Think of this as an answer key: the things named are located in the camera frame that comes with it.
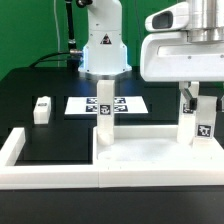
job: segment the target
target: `green wall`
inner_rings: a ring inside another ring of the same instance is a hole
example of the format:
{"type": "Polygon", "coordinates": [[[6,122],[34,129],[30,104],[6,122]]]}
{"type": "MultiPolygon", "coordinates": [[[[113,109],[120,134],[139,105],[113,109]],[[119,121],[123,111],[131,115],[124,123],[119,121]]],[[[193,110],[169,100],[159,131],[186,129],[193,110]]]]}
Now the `green wall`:
{"type": "MultiPolygon", "coordinates": [[[[145,18],[176,0],[121,0],[123,6],[123,41],[128,46],[129,63],[139,65],[140,36],[147,35],[145,18]],[[138,28],[135,2],[139,13],[138,28]]],[[[29,66],[33,61],[57,51],[54,21],[54,0],[0,1],[0,79],[11,69],[29,66]]],[[[88,24],[86,9],[79,9],[73,2],[74,28],[78,48],[87,41],[88,24]]],[[[61,34],[61,50],[67,50],[67,22],[65,1],[57,0],[57,14],[61,34]]],[[[56,63],[41,66],[57,66],[56,63]]]]}

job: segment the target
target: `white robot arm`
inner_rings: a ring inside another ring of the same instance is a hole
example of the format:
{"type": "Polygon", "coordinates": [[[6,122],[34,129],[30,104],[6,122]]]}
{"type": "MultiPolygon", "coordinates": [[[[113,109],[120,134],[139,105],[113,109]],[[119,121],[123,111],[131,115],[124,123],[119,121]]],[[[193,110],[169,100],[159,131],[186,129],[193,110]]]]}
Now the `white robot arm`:
{"type": "Polygon", "coordinates": [[[179,82],[177,139],[195,148],[205,143],[201,138],[213,139],[216,112],[223,111],[224,98],[199,95],[199,82],[224,81],[223,18],[223,0],[186,0],[145,21],[152,34],[142,44],[141,76],[149,82],[179,82]]]}
{"type": "Polygon", "coordinates": [[[119,0],[79,0],[88,8],[89,40],[83,49],[82,73],[118,75],[131,70],[122,42],[122,7],[119,0]]]}

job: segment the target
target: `white paper sheet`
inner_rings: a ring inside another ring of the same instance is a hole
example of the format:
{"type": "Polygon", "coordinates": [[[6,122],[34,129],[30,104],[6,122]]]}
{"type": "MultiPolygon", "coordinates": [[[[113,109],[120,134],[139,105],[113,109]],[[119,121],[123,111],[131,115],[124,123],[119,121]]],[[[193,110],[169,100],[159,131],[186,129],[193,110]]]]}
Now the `white paper sheet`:
{"type": "MultiPolygon", "coordinates": [[[[114,113],[144,114],[148,110],[141,96],[122,96],[114,98],[114,113]]],[[[97,114],[97,98],[69,97],[65,115],[72,114],[97,114]]]]}

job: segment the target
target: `white block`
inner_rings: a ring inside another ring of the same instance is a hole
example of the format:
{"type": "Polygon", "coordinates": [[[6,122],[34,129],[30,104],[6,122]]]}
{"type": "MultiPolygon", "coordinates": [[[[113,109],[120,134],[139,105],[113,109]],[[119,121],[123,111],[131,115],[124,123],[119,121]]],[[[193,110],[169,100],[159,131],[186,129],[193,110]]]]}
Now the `white block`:
{"type": "Polygon", "coordinates": [[[114,80],[97,83],[98,113],[97,136],[101,145],[114,142],[114,80]]]}
{"type": "Polygon", "coordinates": [[[217,97],[199,96],[197,104],[195,138],[213,139],[217,97]]]}
{"type": "MultiPolygon", "coordinates": [[[[197,98],[199,92],[199,82],[191,82],[189,91],[194,98],[197,98]]],[[[195,136],[196,112],[186,109],[185,105],[186,99],[183,94],[181,94],[177,142],[190,145],[192,144],[195,136]]]]}
{"type": "Polygon", "coordinates": [[[34,124],[48,124],[51,113],[51,98],[44,96],[37,99],[33,111],[34,124]]]}

